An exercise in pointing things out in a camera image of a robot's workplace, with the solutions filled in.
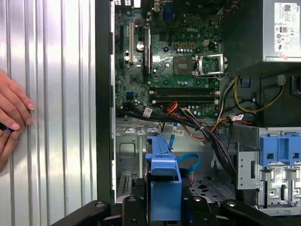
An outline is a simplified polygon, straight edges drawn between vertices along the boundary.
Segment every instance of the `blue sata port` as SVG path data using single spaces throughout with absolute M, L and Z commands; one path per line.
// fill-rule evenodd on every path
M 126 92 L 126 99 L 130 100 L 134 98 L 134 92 Z

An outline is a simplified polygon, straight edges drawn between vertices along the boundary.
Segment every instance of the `dell logo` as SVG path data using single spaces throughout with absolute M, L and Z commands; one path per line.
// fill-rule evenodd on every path
M 194 28 L 188 27 L 188 28 L 186 28 L 186 31 L 188 31 L 188 32 L 198 32 L 198 29 L 196 27 L 194 27 Z

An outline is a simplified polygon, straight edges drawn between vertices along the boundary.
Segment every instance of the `blue plastic bracket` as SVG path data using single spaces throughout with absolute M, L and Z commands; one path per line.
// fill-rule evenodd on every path
M 298 133 L 289 132 L 283 136 L 260 137 L 260 165 L 267 167 L 272 162 L 282 162 L 293 166 L 301 161 L 301 137 Z
M 148 143 L 152 153 L 145 158 L 150 161 L 151 175 L 169 178 L 150 182 L 150 220 L 181 220 L 182 180 L 177 158 L 163 136 L 150 136 Z

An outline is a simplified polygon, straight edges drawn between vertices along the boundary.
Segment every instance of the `barcode sticker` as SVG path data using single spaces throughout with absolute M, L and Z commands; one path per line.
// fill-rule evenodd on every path
M 291 11 L 291 5 L 284 5 L 284 11 L 290 12 Z
M 151 113 L 152 113 L 152 109 L 146 107 L 145 110 L 144 110 L 144 112 L 143 112 L 143 116 L 144 116 L 145 118 L 150 118 Z
M 242 120 L 243 119 L 243 117 L 244 117 L 244 115 L 243 114 L 239 114 L 238 116 L 237 116 L 237 118 L 236 118 L 236 120 Z
M 179 129 L 174 129 L 173 132 L 172 132 L 172 134 L 176 135 L 176 136 L 183 137 L 184 136 L 184 131 L 183 130 L 179 130 Z

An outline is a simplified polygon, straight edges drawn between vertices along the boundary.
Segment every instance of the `yellow wire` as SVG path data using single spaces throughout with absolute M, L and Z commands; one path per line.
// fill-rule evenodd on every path
M 234 101 L 237 104 L 237 106 L 239 107 L 239 109 L 241 109 L 243 112 L 247 112 L 247 113 L 257 113 L 257 112 L 261 112 L 261 111 L 267 109 L 268 107 L 273 105 L 279 99 L 279 97 L 283 94 L 283 91 L 284 91 L 284 85 L 283 85 L 282 88 L 281 88 L 280 94 L 275 98 L 275 100 L 269 102 L 267 105 L 265 105 L 261 109 L 251 111 L 251 110 L 247 110 L 247 109 L 243 108 L 239 104 L 239 100 L 238 100 L 238 82 L 239 82 L 238 77 L 236 77 L 235 78 L 235 83 L 234 83 Z

